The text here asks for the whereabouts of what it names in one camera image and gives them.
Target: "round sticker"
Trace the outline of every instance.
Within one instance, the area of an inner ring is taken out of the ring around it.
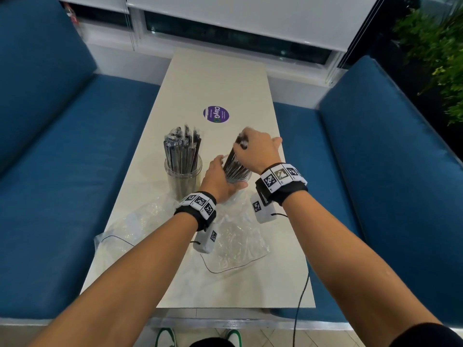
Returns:
[[[214,123],[226,122],[230,117],[228,111],[225,108],[219,106],[207,107],[203,112],[203,116],[205,116],[209,122]]]

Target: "green and white sneaker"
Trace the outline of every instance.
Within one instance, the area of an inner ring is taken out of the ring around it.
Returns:
[[[235,347],[242,347],[241,346],[241,334],[238,330],[230,330],[226,337],[226,340],[230,341]]]
[[[159,330],[154,347],[177,347],[174,331],[166,327]]]

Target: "forearm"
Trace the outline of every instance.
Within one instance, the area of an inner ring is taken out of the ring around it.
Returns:
[[[438,322],[371,248],[307,192],[283,203],[313,270],[368,345],[388,345],[406,328]]]
[[[172,217],[107,269],[31,346],[132,346],[197,227],[188,213]]]

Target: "table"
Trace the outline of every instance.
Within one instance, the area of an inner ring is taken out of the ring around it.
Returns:
[[[208,107],[219,113],[208,119],[204,114]],[[204,132],[200,151],[203,175],[209,161],[229,153],[244,127],[278,136],[264,64],[182,48],[175,51],[108,226],[152,200],[159,190],[167,192],[163,137],[185,123]],[[282,149],[280,155],[284,160]],[[249,188],[255,189],[257,177],[253,175]],[[271,253],[240,270],[211,274],[190,246],[158,308],[297,307],[307,278],[304,253],[286,218],[262,227]],[[97,251],[82,291],[96,280],[99,260]],[[301,307],[315,307],[310,284]]]

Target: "bundle of straws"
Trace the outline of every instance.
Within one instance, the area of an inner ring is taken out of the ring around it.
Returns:
[[[240,133],[235,140],[236,143],[239,143],[241,148],[246,150],[248,148],[248,137],[243,133]],[[230,154],[223,166],[225,177],[229,183],[236,183],[238,181],[248,181],[251,177],[252,172],[243,167],[243,165],[238,162],[235,156],[235,152],[231,149]]]
[[[190,174],[196,170],[201,136],[196,129],[191,130],[185,124],[185,131],[181,127],[172,129],[164,137],[167,165],[177,174]]]

